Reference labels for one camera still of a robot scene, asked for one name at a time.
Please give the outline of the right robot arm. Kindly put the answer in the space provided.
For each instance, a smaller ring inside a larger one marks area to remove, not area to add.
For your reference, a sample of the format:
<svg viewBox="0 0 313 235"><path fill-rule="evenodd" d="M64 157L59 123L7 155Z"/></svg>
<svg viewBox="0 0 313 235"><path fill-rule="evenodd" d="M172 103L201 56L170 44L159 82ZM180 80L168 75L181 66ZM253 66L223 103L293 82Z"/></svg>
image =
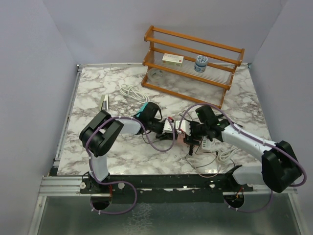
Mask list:
<svg viewBox="0 0 313 235"><path fill-rule="evenodd" d="M292 187L304 169L299 164L291 145L286 141L273 142L253 135L228 117L219 118L209 105L195 110L199 123L191 126L193 137L217 139L245 151L261 164L260 166L239 166L231 176L225 178L225 187L236 191L242 185L266 185L272 191L281 193Z"/></svg>

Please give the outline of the teal power strip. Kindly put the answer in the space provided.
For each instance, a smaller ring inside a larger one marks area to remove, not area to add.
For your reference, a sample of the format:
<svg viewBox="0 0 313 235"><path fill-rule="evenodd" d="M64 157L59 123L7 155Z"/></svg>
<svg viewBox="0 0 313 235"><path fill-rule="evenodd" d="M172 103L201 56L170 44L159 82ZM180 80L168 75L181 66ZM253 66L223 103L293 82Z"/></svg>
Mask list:
<svg viewBox="0 0 313 235"><path fill-rule="evenodd" d="M148 102L144 103L141 108L139 109L139 111L134 115L134 117L136 119L144 119L147 115L147 111L148 111Z"/></svg>

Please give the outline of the pink cube socket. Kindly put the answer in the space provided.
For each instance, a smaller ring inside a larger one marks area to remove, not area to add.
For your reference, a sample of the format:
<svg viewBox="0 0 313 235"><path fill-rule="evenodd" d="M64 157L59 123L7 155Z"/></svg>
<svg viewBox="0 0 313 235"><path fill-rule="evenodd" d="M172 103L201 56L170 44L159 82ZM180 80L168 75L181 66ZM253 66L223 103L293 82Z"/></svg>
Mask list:
<svg viewBox="0 0 313 235"><path fill-rule="evenodd" d="M177 134L177 144L185 144L184 139L185 139L184 133Z"/></svg>

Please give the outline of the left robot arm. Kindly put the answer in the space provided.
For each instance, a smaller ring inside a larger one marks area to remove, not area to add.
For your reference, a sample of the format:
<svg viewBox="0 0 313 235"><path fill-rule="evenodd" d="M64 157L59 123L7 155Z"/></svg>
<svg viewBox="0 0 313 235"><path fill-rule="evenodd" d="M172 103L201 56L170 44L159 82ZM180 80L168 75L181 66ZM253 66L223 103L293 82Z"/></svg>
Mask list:
<svg viewBox="0 0 313 235"><path fill-rule="evenodd" d="M205 135L204 125L196 121L174 122L170 118L156 118L159 106L146 102L132 117L113 118L107 111L100 111L82 130L79 139L89 155L91 187L97 193L107 190L109 176L106 154L119 134L156 134L158 141L178 140L182 135L185 144L199 145Z"/></svg>

